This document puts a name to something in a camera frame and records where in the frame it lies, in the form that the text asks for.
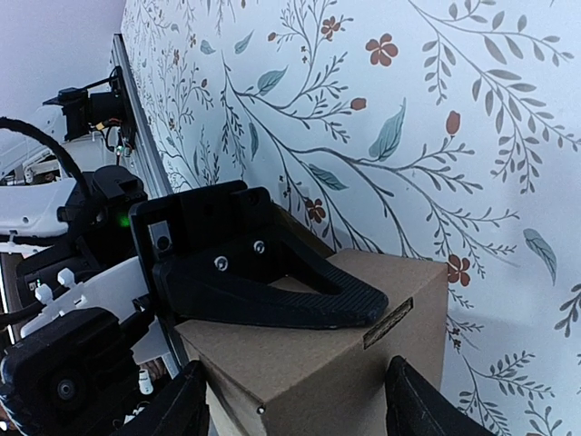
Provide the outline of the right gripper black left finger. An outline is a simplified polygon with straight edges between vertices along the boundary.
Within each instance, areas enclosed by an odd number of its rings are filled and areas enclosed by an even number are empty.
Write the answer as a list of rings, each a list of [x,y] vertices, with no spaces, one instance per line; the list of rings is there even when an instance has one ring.
[[[182,436],[209,434],[205,370],[200,361],[190,361],[182,371],[119,435]]]

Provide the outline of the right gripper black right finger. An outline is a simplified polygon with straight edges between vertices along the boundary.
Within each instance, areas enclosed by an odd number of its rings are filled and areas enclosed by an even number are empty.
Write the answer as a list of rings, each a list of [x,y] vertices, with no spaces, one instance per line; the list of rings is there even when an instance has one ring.
[[[460,412],[397,355],[385,374],[388,436],[478,436],[491,431]]]

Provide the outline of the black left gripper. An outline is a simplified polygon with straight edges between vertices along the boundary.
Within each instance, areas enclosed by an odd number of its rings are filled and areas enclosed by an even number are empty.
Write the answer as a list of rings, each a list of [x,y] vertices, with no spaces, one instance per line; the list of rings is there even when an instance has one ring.
[[[263,187],[174,193],[136,204],[129,217],[163,318],[335,330],[370,326],[389,306],[383,291],[284,229]]]

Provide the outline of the brown cardboard box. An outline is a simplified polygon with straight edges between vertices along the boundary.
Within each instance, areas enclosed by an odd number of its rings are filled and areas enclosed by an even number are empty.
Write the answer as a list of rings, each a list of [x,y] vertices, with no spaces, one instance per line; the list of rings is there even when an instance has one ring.
[[[385,374],[395,356],[440,386],[448,267],[354,250],[330,260],[387,294],[375,325],[313,331],[189,320],[178,327],[188,355],[206,370],[221,435],[382,435]]]

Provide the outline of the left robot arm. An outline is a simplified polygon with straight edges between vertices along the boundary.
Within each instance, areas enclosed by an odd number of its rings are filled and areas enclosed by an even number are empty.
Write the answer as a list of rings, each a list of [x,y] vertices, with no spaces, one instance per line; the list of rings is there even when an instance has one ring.
[[[91,277],[138,256],[161,316],[293,329],[367,326],[384,292],[343,272],[279,225],[267,190],[231,181],[149,199],[120,165],[84,173],[49,134],[4,129],[54,153],[65,178],[1,190],[1,243],[37,249],[24,291],[61,267]]]

